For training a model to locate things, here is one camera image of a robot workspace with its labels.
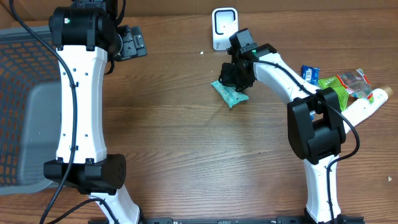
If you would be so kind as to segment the white tube with gold cap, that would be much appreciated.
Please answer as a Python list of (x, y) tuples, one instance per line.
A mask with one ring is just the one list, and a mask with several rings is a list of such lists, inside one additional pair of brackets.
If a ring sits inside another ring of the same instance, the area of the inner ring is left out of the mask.
[(342, 115), (355, 127), (374, 114), (392, 95), (393, 90), (389, 86), (374, 89), (372, 103), (367, 99), (360, 98), (348, 106)]

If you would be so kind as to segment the teal snack packet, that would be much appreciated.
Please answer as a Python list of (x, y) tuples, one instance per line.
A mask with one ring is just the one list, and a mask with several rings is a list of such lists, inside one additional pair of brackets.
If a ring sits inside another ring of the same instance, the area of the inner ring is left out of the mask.
[(229, 108), (249, 99), (249, 97), (244, 93), (237, 92), (234, 88), (224, 86), (219, 81), (212, 82), (211, 86), (220, 94)]

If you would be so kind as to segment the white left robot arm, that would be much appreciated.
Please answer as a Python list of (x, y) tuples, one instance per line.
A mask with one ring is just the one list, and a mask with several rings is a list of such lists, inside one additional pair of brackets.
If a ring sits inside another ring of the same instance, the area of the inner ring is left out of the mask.
[(103, 78), (114, 64), (146, 55), (139, 27), (122, 25), (115, 0), (74, 1), (49, 20), (60, 67), (62, 112), (56, 157), (45, 178), (95, 202), (106, 223), (144, 222), (125, 186), (126, 158), (110, 154), (103, 135)]

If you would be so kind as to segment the green Haribo gummy bag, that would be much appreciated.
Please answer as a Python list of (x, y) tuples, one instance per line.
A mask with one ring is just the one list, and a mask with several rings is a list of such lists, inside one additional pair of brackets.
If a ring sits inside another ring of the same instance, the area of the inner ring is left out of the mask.
[(337, 93), (341, 111), (347, 108), (350, 97), (374, 102), (371, 84), (360, 68), (342, 75), (319, 79), (318, 87), (322, 90), (332, 88)]

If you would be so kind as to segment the blue Oreo cookie pack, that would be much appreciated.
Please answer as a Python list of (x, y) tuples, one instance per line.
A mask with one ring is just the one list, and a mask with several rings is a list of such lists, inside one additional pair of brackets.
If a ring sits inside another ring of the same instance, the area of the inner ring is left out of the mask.
[(320, 69), (318, 67), (310, 67), (307, 65), (302, 65), (301, 77), (308, 83), (318, 86), (318, 75)]

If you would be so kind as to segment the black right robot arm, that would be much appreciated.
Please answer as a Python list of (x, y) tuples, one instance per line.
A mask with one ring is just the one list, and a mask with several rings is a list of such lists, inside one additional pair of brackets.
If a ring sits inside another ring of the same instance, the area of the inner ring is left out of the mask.
[(243, 91), (255, 81), (268, 86), (287, 107), (289, 144), (303, 160), (307, 181), (307, 223), (344, 223), (337, 201), (336, 167), (346, 141), (345, 122), (337, 93), (321, 90), (299, 77), (269, 44), (234, 44), (230, 63), (219, 82)]

